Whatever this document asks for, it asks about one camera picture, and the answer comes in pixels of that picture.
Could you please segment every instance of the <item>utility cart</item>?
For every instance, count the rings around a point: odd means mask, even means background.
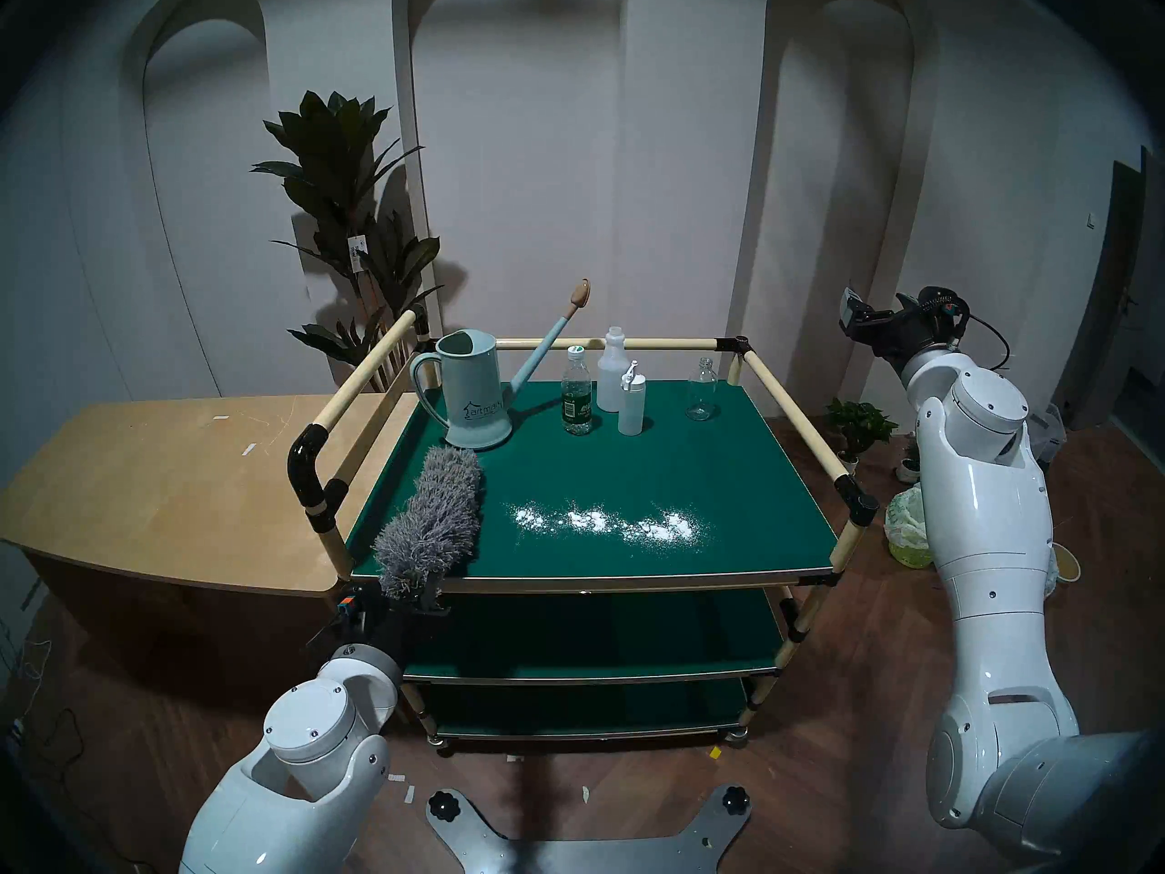
[[[341,580],[370,585],[379,576],[373,540],[404,508],[425,452],[443,439],[398,376],[368,423],[369,440],[377,420],[400,418],[410,403],[411,414],[355,524],[338,530],[336,512],[361,458],[324,485],[316,456],[415,320],[411,310],[401,317],[289,458]],[[497,339],[499,350],[537,344]],[[605,346],[559,338],[553,347],[576,344]],[[562,425],[558,382],[521,390],[513,435],[479,453],[476,549],[445,578],[449,613],[423,621],[403,671],[408,704],[440,750],[454,740],[694,733],[742,745],[877,512],[746,338],[627,338],[626,348],[729,353],[716,410],[692,421],[685,382],[651,381],[638,436],[621,436],[617,417],[599,411],[588,435],[573,436]],[[740,387],[744,365],[849,506],[840,536]],[[789,590],[798,585],[812,586],[804,602]]]

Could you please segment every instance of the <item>gray microfiber duster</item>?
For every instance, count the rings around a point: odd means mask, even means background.
[[[416,492],[373,543],[384,594],[422,609],[436,607],[445,573],[468,557],[481,528],[480,486],[473,451],[429,449]]]

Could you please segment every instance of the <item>green bottle label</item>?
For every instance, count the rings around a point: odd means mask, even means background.
[[[578,396],[563,395],[563,422],[571,425],[591,421],[591,393]]]

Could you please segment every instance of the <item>plant tag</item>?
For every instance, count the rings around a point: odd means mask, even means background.
[[[363,234],[356,234],[354,238],[348,238],[348,259],[352,261],[352,274],[359,275],[363,272],[363,263],[360,261],[360,254],[368,252],[368,238]]]

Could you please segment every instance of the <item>cart handle rail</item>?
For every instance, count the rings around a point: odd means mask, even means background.
[[[327,436],[336,428],[344,414],[352,406],[356,395],[365,389],[372,376],[376,373],[389,352],[404,338],[405,333],[415,323],[418,315],[409,309],[401,313],[401,317],[393,324],[376,346],[368,352],[363,361],[353,369],[352,375],[339,387],[336,395],[327,402],[319,415],[311,422],[296,438],[295,444],[288,452],[288,479],[291,488],[296,493],[301,506],[311,522],[311,528],[319,535],[324,548],[327,551],[336,572],[340,579],[351,579],[353,561],[352,555],[344,543],[336,526],[336,513],[340,503],[347,496],[348,482],[341,478],[333,477],[327,485],[322,485],[319,474],[316,471],[316,460],[320,450],[327,443]],[[419,319],[417,327],[418,348],[431,348],[432,341],[429,339],[424,320]],[[541,344],[539,338],[497,338],[497,348],[502,351],[532,350]],[[603,338],[556,338],[550,348],[563,351],[567,347],[579,345],[587,350],[602,350],[606,347]],[[833,568],[833,577],[840,577],[849,561],[857,540],[862,531],[871,522],[878,512],[878,502],[874,495],[862,491],[856,480],[846,472],[841,460],[833,452],[820,432],[809,421],[797,402],[789,395],[777,378],[753,350],[748,338],[740,334],[735,338],[626,338],[623,346],[635,351],[713,351],[718,353],[732,353],[733,360],[728,369],[728,383],[740,385],[740,373],[747,365],[760,379],[761,385],[772,396],[782,411],[789,417],[793,429],[805,442],[813,453],[813,457],[821,465],[821,468],[833,481],[833,487],[841,495],[841,499],[849,508],[849,519],[838,537],[838,545],[829,556]],[[401,389],[390,387],[384,401],[400,399]],[[388,418],[387,413],[379,414],[379,424],[373,438],[380,435],[380,429]]]

